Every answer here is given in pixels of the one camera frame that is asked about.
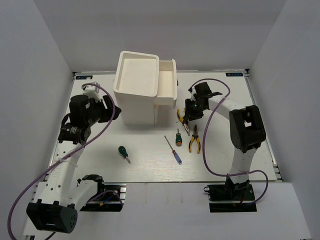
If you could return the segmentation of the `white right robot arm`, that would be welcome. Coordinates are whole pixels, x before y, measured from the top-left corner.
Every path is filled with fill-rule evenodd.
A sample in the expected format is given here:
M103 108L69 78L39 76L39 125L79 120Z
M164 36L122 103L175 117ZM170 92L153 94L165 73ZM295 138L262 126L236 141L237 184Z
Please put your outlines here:
M243 202L250 186L253 157L267 137L261 113L256 105L245 106L230 100L228 94L211 91L207 81L206 78L198 80L188 89L191 96L185 100L181 123L188 128L189 122L201 119L206 110L229 121L234 146L232 165L224 175L225 183L211 189L214 195L211 200Z

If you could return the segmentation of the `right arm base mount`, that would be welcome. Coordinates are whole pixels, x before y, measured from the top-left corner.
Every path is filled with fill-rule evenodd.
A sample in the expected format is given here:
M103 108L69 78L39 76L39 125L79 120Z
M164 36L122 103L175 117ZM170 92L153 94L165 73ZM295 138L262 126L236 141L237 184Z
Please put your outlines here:
M254 190L251 184L245 190L230 195L224 184L211 184L203 188L208 194L211 213L253 213L257 212Z

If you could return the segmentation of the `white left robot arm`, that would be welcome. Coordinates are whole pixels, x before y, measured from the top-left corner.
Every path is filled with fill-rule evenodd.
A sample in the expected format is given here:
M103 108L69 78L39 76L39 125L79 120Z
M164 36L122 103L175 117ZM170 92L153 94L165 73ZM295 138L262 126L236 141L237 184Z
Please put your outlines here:
M37 230L70 234L76 226L78 212L89 199L105 196L106 187L99 175L84 177L75 189L71 189L71 183L79 158L90 142L91 127L110 123L120 113L121 109L109 95L99 98L96 93L87 93L71 97L69 113L61 122L54 166L39 198L26 208Z

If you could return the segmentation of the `blue red long screwdriver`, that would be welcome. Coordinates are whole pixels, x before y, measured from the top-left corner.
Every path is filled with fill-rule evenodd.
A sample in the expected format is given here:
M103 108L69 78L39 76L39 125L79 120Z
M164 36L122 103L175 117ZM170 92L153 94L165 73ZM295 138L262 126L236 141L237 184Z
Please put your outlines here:
M173 154L175 160L177 161L177 163L178 163L179 165L181 165L181 164L182 164L182 160L181 160L180 156L179 156L178 153L174 150L174 148L173 148L172 145L170 144L170 142L169 142L169 140L167 139L167 137L164 136L164 138L165 138L166 142L168 143L168 145L169 145L169 147L170 147L170 149L171 149L171 151L172 151L172 154Z

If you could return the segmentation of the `green orange stubby screwdriver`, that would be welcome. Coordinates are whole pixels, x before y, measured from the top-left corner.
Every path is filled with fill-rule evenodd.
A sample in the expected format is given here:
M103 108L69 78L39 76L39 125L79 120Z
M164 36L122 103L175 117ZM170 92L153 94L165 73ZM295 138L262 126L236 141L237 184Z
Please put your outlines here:
M183 139L182 139L182 136L181 136L181 133L179 131L179 129L177 129L177 133L175 135L175 144L180 147L183 143Z

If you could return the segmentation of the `yellow long-nose pliers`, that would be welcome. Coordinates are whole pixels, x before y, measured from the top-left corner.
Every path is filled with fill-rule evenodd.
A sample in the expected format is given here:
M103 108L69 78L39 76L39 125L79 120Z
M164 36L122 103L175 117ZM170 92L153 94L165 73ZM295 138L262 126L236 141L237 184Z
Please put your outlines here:
M191 137L191 139L189 141L189 144L188 144L188 151L190 153L192 152L192 145L193 145L194 142L197 143L196 153L200 154L200 152L201 152L201 142L200 142L200 138L199 138L199 134L198 134L198 126L197 125L194 126L193 134L192 134L192 137Z

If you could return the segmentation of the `white drawer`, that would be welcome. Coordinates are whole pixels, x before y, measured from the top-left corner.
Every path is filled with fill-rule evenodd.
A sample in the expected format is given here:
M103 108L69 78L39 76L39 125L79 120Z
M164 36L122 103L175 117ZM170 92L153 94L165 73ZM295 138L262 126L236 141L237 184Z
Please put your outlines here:
M155 104L160 106L176 107L178 97L178 80L176 61L159 61L159 79Z

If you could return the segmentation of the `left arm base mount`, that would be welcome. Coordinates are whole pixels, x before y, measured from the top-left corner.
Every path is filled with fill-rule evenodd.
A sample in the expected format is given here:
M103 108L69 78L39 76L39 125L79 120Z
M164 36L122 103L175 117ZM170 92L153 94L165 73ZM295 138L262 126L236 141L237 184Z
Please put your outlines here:
M120 212L126 198L125 183L103 183L95 200L90 200L81 209L81 212Z

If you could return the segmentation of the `yellow black pliers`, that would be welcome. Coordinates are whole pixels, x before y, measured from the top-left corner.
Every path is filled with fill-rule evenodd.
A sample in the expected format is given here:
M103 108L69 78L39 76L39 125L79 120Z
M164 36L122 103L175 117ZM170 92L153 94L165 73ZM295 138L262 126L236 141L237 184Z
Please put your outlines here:
M184 120L184 118L182 117L181 112L180 112L179 109L177 109L176 114L177 114L178 122L180 122L180 123L182 124L182 126L184 127L187 135L190 136L189 125L188 125L188 123Z

